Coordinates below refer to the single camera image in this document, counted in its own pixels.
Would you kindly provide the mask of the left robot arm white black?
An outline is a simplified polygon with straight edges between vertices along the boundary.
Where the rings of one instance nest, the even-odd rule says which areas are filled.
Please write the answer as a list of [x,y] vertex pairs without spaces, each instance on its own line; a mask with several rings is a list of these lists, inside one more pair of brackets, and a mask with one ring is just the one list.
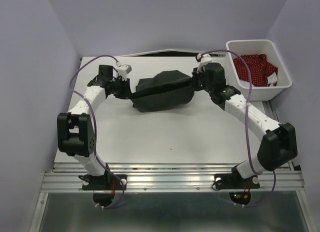
[[130,65],[100,65],[98,75],[88,84],[80,100],[67,113],[57,116],[58,149],[77,160],[86,170],[84,191],[114,190],[124,187],[123,180],[114,176],[108,164],[97,153],[97,121],[95,111],[109,95],[127,99],[130,90]]

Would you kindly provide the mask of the dark grey dotted skirt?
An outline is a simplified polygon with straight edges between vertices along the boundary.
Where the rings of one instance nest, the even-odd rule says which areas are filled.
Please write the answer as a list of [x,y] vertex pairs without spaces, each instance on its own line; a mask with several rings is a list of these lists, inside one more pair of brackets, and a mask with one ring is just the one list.
[[132,107],[141,113],[149,113],[186,105],[195,94],[191,80],[179,70],[162,71],[152,78],[142,78],[130,97]]

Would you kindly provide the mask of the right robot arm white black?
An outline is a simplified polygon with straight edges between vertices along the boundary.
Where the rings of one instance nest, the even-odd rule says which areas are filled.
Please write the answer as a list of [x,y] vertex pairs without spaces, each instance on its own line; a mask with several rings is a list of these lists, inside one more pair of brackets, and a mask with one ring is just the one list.
[[195,91],[206,91],[214,104],[242,122],[245,131],[253,132],[260,141],[255,156],[249,154],[230,173],[216,175],[219,179],[215,190],[243,189],[247,185],[258,189],[259,183],[254,182],[258,175],[272,172],[297,157],[295,127],[288,122],[281,124],[247,102],[238,89],[226,83],[221,64],[210,62],[194,68],[191,84]]

